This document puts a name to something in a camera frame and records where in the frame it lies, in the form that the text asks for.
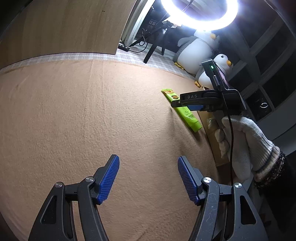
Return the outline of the white gloved right hand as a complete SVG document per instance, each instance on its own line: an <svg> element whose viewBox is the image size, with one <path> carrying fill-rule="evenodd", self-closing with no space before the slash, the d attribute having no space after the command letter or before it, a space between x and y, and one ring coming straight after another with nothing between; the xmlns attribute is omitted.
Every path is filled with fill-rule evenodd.
<svg viewBox="0 0 296 241"><path fill-rule="evenodd" d="M219 128L215 118L209 118L208 128L214 132L221 156L232 158L237 178L246 181L253 174L256 182L266 182L280 167L280 148L249 118L232 115L221 121L224 128Z"/></svg>

